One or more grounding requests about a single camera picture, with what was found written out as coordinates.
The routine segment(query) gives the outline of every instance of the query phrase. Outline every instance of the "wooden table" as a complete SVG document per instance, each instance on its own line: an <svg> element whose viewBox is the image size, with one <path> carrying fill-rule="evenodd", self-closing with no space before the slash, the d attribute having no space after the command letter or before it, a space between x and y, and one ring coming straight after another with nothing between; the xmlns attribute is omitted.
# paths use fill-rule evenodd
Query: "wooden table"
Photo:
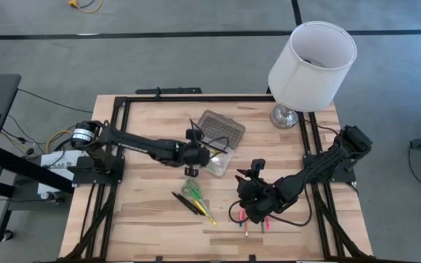
<svg viewBox="0 0 421 263"><path fill-rule="evenodd" d="M98 96L94 120L110 120L114 96ZM272 220L272 229L261 233L260 225L249 224L249 237L232 223L228 207L237 198L235 169L248 169L252 159L264 158L262 177L274 181L295 174L303 167L303 143L298 124L280 130L269 121L275 102L138 102L132 103L127 132L153 139L185 140L189 118L197 122L205 110L232 118L246 127L232 162L221 178L201 170L198 180L218 226L206 217L188 211L171 191L180 191L185 181L183 168L165 167L149 156L126 151L124 180L118 187L110 233L108 261L155 260L258 260L323 259L316 216L306 227L296 227ZM316 113L319 125L339 130L333 105ZM319 130L322 146L331 146L334 134ZM69 253L78 242L90 186L76 188L61 246L60 256ZM358 247L371 254L371 247L357 194L345 183L332 183L338 220ZM232 214L238 218L238 207ZM282 215L292 221L305 221L308 206L305 195ZM99 228L94 256L99 255L103 227ZM332 231L331 254L335 254Z"/></svg>

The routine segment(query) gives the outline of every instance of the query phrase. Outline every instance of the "lamp base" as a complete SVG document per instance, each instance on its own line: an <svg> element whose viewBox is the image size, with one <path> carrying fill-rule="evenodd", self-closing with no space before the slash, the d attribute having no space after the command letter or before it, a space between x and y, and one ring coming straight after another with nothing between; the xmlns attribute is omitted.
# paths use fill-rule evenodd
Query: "lamp base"
<svg viewBox="0 0 421 263"><path fill-rule="evenodd" d="M292 128L298 122L298 114L294 110L277 104L270 112L270 122L279 129Z"/></svg>

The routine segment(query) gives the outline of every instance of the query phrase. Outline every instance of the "white lampshade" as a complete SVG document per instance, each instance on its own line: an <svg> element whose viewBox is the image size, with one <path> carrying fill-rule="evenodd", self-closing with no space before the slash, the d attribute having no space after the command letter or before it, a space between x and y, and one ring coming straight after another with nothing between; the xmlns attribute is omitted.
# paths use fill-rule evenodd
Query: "white lampshade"
<svg viewBox="0 0 421 263"><path fill-rule="evenodd" d="M357 57L352 37L326 22L299 25L269 73L277 103L293 110L322 110L334 99Z"/></svg>

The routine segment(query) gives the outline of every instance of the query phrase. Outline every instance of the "white label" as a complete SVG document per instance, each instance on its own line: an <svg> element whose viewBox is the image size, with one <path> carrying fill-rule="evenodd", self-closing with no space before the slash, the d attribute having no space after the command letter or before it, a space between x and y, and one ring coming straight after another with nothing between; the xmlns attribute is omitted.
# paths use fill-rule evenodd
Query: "white label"
<svg viewBox="0 0 421 263"><path fill-rule="evenodd" d="M92 137L86 136L84 134L74 134L72 135L72 139L82 139L90 142L92 140Z"/></svg>
<svg viewBox="0 0 421 263"><path fill-rule="evenodd" d="M88 131L86 129L75 129L74 134L84 134L90 137L94 137L94 133L92 131Z"/></svg>

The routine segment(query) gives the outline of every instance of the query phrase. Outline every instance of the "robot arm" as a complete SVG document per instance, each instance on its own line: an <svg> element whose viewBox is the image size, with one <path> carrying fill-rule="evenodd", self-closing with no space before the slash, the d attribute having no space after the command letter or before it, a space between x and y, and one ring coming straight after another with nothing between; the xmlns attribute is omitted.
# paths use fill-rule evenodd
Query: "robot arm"
<svg viewBox="0 0 421 263"><path fill-rule="evenodd" d="M74 149L85 150L94 160L95 168L108 173L113 165L114 156L103 151L106 145L117 145L140 153L170 167L186 165L185 174L197 176L194 165L204 167L210 161L210 151L201 146L202 132L188 129L189 142L177 140L150 140L129 134L110 126L108 122L83 121L78 123L72 135Z"/></svg>
<svg viewBox="0 0 421 263"><path fill-rule="evenodd" d="M328 151L316 156L310 165L296 175L280 178L271 184L259 178L265 160L253 160L250 170L238 170L250 180L236 175L240 206L246 209L246 214L254 223L259 223L272 212L282 213L296 203L305 184L328 182L336 169L351 170L371 150L371 144L356 126L345 126Z"/></svg>

